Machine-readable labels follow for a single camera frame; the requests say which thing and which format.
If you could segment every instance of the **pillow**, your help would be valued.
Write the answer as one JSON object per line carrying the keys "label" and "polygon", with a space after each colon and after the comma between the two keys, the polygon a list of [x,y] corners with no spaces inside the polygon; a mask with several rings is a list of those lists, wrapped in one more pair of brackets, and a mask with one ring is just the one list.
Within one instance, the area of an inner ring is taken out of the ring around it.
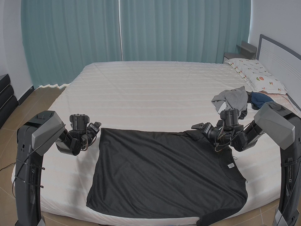
{"label": "pillow", "polygon": [[271,75],[257,59],[232,58],[228,59],[226,63],[241,75],[253,92],[264,91],[282,95],[287,93],[284,85]]}

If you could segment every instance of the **teal curtain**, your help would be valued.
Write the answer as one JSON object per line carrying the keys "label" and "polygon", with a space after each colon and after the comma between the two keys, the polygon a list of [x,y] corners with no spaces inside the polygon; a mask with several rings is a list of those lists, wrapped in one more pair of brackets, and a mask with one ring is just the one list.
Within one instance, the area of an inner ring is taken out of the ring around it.
{"label": "teal curtain", "polygon": [[248,41],[251,0],[120,0],[123,60],[222,63]]}
{"label": "teal curtain", "polygon": [[118,0],[22,0],[33,85],[70,83],[93,62],[121,61]]}

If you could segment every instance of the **bed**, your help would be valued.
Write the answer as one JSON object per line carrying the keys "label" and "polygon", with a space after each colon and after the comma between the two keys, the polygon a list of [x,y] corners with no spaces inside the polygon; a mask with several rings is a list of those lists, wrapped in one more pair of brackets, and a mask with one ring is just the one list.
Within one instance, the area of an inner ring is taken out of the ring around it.
{"label": "bed", "polygon": [[[277,46],[275,41],[273,43],[261,36],[260,45],[258,58],[264,65],[266,62],[273,67],[274,60],[282,62],[279,60],[281,52],[271,49]],[[293,58],[285,58],[285,69],[288,70],[290,67],[287,64]],[[278,63],[277,66],[282,69],[283,63]],[[301,73],[296,68],[289,71],[293,71],[294,76],[299,76],[294,79],[294,83],[300,80]],[[289,92],[292,91],[292,82],[287,83],[281,78],[281,74],[274,75],[284,83]],[[213,96],[225,89],[241,86],[251,91],[242,77],[227,64],[154,61],[92,63],[83,69],[49,110],[58,113],[68,130],[71,129],[69,116],[81,113],[87,114],[91,122],[99,121],[102,127],[107,128],[179,132],[189,130],[192,125],[201,122],[216,123],[219,115],[211,103]],[[290,95],[291,100],[297,102],[296,105],[285,96],[273,95],[273,99],[299,113],[297,105],[301,105],[301,101],[298,93],[294,89]],[[240,123],[246,125],[251,122],[256,112],[248,110],[248,115]],[[41,185],[44,187],[41,189],[42,211],[109,225],[196,223],[198,217],[121,218],[104,215],[86,207],[99,155],[98,144],[99,136],[88,151],[81,152],[76,157],[60,153],[55,145],[49,149],[43,160],[46,170],[42,172],[41,178]],[[239,171],[247,179],[248,192],[247,203],[236,215],[279,198],[280,153],[279,147],[269,136],[263,135],[256,146],[244,152],[233,150],[233,156]]]}

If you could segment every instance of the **headboard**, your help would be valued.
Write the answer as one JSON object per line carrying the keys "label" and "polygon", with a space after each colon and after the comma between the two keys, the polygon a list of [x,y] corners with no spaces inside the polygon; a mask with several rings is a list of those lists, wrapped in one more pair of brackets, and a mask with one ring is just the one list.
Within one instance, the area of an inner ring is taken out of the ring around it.
{"label": "headboard", "polygon": [[261,34],[256,59],[284,84],[289,98],[300,109],[301,55]]}

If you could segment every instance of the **white wall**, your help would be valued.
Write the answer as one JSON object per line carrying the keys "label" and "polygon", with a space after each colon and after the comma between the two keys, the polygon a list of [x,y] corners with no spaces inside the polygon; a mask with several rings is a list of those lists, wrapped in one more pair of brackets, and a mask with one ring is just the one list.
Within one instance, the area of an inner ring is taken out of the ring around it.
{"label": "white wall", "polygon": [[260,34],[301,54],[301,0],[252,0],[249,43]]}
{"label": "white wall", "polygon": [[32,86],[22,44],[21,0],[0,0],[0,74],[4,73],[19,100]]}

